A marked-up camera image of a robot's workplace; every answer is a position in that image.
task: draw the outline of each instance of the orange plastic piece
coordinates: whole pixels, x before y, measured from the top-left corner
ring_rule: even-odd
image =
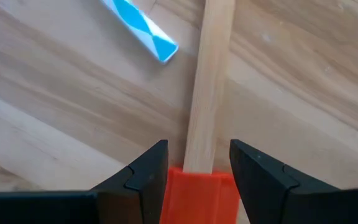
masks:
[[[160,224],[235,224],[239,193],[231,174],[168,171]]]

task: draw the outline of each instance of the wooden surface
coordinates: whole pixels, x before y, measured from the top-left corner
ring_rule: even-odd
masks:
[[[135,3],[168,65],[97,0],[0,0],[0,190],[88,189],[159,139],[181,165],[203,1]],[[233,29],[214,168],[238,138],[358,187],[358,1],[237,0]]]
[[[184,172],[211,174],[213,170],[235,5],[235,0],[205,2]]]

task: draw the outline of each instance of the blue and white straw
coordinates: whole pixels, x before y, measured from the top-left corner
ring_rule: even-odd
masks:
[[[169,61],[178,51],[178,44],[129,0],[101,1],[161,63]]]

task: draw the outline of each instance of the wooden stick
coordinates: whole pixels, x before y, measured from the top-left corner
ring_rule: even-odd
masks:
[[[235,0],[206,0],[184,172],[212,173]]]

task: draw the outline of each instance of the black clamp jaw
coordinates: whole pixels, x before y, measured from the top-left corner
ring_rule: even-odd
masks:
[[[339,190],[239,140],[230,162],[251,224],[358,223],[358,189]]]
[[[0,223],[159,223],[168,141],[89,191],[0,193]]]

